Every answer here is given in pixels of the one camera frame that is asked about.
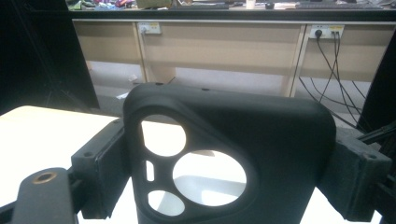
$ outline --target screw hole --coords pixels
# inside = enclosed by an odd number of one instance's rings
[[[48,173],[44,173],[41,175],[38,175],[34,180],[33,183],[34,184],[44,184],[47,182],[50,182],[53,178],[56,177],[56,173],[54,172],[48,172]]]

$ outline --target black cable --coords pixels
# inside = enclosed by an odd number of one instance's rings
[[[317,91],[317,93],[320,94],[320,98],[323,97],[324,99],[326,99],[326,100],[328,100],[328,101],[331,101],[331,102],[333,102],[333,103],[336,103],[336,104],[339,104],[339,105],[344,105],[344,106],[353,107],[353,105],[344,104],[344,103],[342,103],[342,102],[336,101],[336,100],[334,100],[334,99],[332,99],[332,98],[330,98],[330,97],[324,95],[323,92],[320,92],[320,91],[318,90],[318,88],[317,88],[317,86],[316,86],[314,80],[312,79],[312,77],[311,77],[311,82],[312,82],[312,85],[314,86],[315,91]]]
[[[323,50],[322,50],[321,47],[320,47],[318,38],[317,38],[317,42],[318,42],[318,47],[319,47],[319,49],[320,49],[320,52],[321,52],[322,55],[324,56],[324,52],[323,52]],[[338,42],[338,48],[337,48],[336,42],[335,42],[335,40],[334,40],[334,51],[335,51],[335,55],[336,55],[336,56],[338,56],[338,53],[340,52],[340,46],[341,46],[341,41]],[[331,73],[330,73],[329,79],[327,80],[326,87],[325,87],[324,90],[323,90],[322,97],[320,97],[320,100],[319,100],[320,102],[321,102],[321,100],[322,100],[322,98],[323,98],[323,96],[324,96],[324,93],[326,92],[327,88],[329,87],[330,80],[332,80],[332,75],[335,76],[335,73],[334,73],[335,62],[336,62],[336,60],[334,60],[334,63],[332,63],[332,68],[330,69],[330,70],[331,70]]]
[[[338,33],[338,32],[336,32],[336,33],[337,33],[337,35],[338,35],[338,42],[337,42],[336,36],[334,35],[334,45],[337,45],[337,43],[339,43],[339,44],[338,44],[338,47],[334,46],[334,51],[335,51],[335,53],[334,53],[334,54],[335,54],[334,64],[335,64],[335,68],[336,68],[336,73],[334,73],[334,70],[333,70],[332,66],[330,65],[330,63],[329,63],[329,60],[327,59],[327,57],[326,57],[326,55],[325,55],[323,49],[321,48],[321,45],[319,44],[319,38],[317,38],[318,48],[319,48],[321,54],[323,55],[323,58],[324,58],[324,60],[326,61],[328,67],[330,68],[330,70],[331,70],[331,72],[332,72],[330,78],[331,78],[332,76],[334,76],[335,79],[337,80],[339,86],[340,86],[340,89],[341,89],[341,93],[342,93],[342,96],[343,96],[344,103],[347,105],[347,100],[346,100],[345,95],[344,95],[344,92],[345,92],[345,93],[346,93],[346,96],[348,97],[348,99],[349,99],[349,101],[350,101],[350,103],[352,103],[352,105],[353,105],[352,107],[353,107],[353,108],[358,112],[358,114],[361,116],[361,112],[358,110],[358,108],[356,107],[356,105],[355,105],[354,102],[352,101],[350,95],[347,93],[347,91],[346,91],[346,89],[344,88],[343,84],[341,83],[341,80],[340,80],[340,77],[339,77],[338,54],[339,54],[339,49],[340,49],[340,45],[341,45],[340,43],[341,43],[341,41],[339,40],[339,39],[340,39],[340,38],[339,38],[339,36],[340,36],[339,33]],[[353,114],[352,114],[352,111],[349,109],[348,106],[346,107],[346,109],[348,110],[349,115],[350,115],[350,116],[353,118],[353,120],[358,124],[358,121],[355,119],[355,117],[354,117]]]
[[[173,82],[173,80],[175,80],[175,78],[176,78],[176,76],[172,77],[172,79],[169,80],[167,84],[171,84]]]
[[[340,33],[336,32],[337,36],[338,36],[338,41],[339,44],[341,43],[341,38],[340,38]],[[364,122],[366,122],[367,126],[370,128],[370,124],[367,122],[367,120],[361,115],[361,112],[359,111],[359,109],[356,107],[355,103],[353,102],[352,98],[350,97],[349,93],[347,92],[346,88],[342,85],[341,83],[341,78],[340,78],[340,73],[339,73],[339,68],[338,68],[338,52],[335,52],[335,61],[336,61],[336,78],[338,81],[338,84],[340,85],[340,89],[341,89],[341,93],[343,95],[343,99],[344,102],[347,103],[345,96],[344,96],[344,92],[346,94],[346,96],[348,97],[350,103],[352,103],[353,108],[356,110],[356,112],[358,112],[359,116],[361,117],[362,120],[364,120]],[[367,132],[366,130],[364,130],[363,127],[361,127],[361,125],[359,125],[358,121],[355,119],[355,117],[353,116],[353,114],[351,113],[349,107],[347,107],[347,110],[349,111],[350,116],[352,116],[352,118],[356,121],[357,126],[359,126],[364,132]]]
[[[336,44],[336,37],[335,37],[335,34],[334,34],[334,45]],[[346,95],[348,95],[347,94],[347,90],[345,90],[344,89],[344,86],[341,84],[341,80],[340,80],[340,71],[339,71],[339,67],[338,67],[338,52],[337,52],[337,50],[336,50],[336,46],[334,46],[334,56],[335,56],[335,58],[334,58],[334,62],[335,62],[335,68],[336,68],[336,76],[335,76],[335,78],[337,79],[337,82],[338,82],[338,84],[339,84],[339,86],[340,86],[340,90],[341,90],[341,95],[343,96],[343,100],[344,100],[344,103],[345,104],[347,104],[347,100],[346,100],[346,97],[345,97],[345,95],[344,95],[344,92],[346,93]],[[356,106],[355,106],[355,104],[353,103],[353,101],[352,101],[352,99],[349,97],[349,101],[353,104],[353,106],[356,108]],[[352,113],[352,111],[350,110],[350,108],[347,106],[346,107],[346,109],[347,109],[347,111],[349,112],[349,115],[353,118],[353,120],[356,122],[356,123],[358,123],[358,121],[355,119],[355,116],[353,115],[353,113]]]
[[[315,98],[315,96],[308,90],[308,88],[305,86],[304,81],[301,79],[301,77],[299,77],[301,84],[303,84],[306,92],[308,92],[308,94],[312,97],[312,99],[316,102],[319,103],[318,99]],[[336,118],[340,119],[341,121],[343,121],[345,124],[347,124],[348,126],[352,127],[352,128],[356,128],[355,125],[353,125],[352,123],[350,123],[349,121],[347,121],[346,119],[341,118],[339,115],[337,115],[334,111],[330,110],[329,108],[327,108],[327,110]]]
[[[366,96],[361,92],[361,90],[359,89],[359,87],[356,85],[355,81],[352,81],[353,85],[355,86],[356,90],[358,90],[358,92],[361,94],[361,96],[366,99]]]

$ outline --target white surface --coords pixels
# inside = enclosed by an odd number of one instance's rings
[[[247,9],[253,9],[256,5],[256,0],[247,0]]]
[[[175,217],[184,212],[183,201],[175,194],[164,191],[154,190],[148,194],[148,204],[155,211],[169,217]]]
[[[142,121],[145,146],[165,157],[175,156],[186,145],[186,134],[180,125]]]
[[[69,168],[70,157],[115,118],[24,106],[0,117],[0,206],[16,200],[21,181],[50,167]],[[371,223],[379,223],[375,214]],[[132,184],[127,184],[108,220],[79,223],[137,223]],[[301,223],[344,224],[315,190]]]

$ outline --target power socket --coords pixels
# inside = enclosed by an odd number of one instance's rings
[[[309,38],[317,38],[315,36],[315,32],[317,30],[321,30],[322,35],[320,36],[320,39],[334,39],[335,32],[338,32],[340,35],[339,37],[343,35],[344,32],[344,27],[345,25],[312,25],[311,28],[311,33],[309,34]]]
[[[149,34],[155,34],[155,35],[160,35],[161,34],[161,26],[159,22],[152,21],[152,22],[139,22],[137,24],[139,27],[139,32],[142,34],[145,32],[146,35]]]

